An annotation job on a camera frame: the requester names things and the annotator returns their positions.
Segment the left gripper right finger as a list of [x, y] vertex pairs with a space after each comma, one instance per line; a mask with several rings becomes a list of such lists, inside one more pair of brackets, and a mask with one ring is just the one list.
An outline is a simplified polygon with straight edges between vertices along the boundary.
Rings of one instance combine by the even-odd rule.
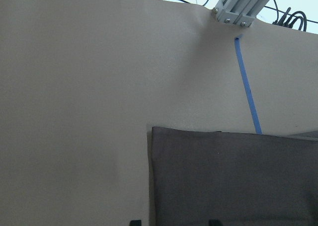
[[208, 221], [209, 226], [221, 226], [221, 221], [218, 219], [211, 219]]

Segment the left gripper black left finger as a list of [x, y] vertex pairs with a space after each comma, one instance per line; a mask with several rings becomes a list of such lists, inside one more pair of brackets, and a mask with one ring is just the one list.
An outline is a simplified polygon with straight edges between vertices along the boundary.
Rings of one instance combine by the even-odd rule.
[[129, 226], [142, 226], [142, 220], [131, 220]]

